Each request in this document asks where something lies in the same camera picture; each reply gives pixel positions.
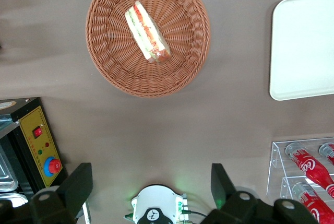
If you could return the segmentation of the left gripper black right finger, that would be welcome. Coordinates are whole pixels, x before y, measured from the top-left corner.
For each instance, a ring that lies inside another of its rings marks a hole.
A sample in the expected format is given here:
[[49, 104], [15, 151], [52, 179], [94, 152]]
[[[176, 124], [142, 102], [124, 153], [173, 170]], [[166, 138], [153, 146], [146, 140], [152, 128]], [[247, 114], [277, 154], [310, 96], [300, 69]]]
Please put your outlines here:
[[291, 199], [268, 205], [246, 191], [238, 191], [223, 165], [211, 166], [211, 193], [216, 205], [202, 224], [219, 223], [317, 223], [308, 209]]

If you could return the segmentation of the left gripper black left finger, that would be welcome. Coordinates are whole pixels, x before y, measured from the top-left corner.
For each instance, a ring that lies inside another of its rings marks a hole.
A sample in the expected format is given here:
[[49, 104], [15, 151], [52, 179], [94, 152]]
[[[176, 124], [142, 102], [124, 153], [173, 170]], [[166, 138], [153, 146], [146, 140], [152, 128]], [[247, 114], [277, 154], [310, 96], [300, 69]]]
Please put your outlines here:
[[92, 165], [81, 163], [61, 185], [38, 191], [24, 205], [1, 200], [1, 223], [76, 223], [92, 189]]

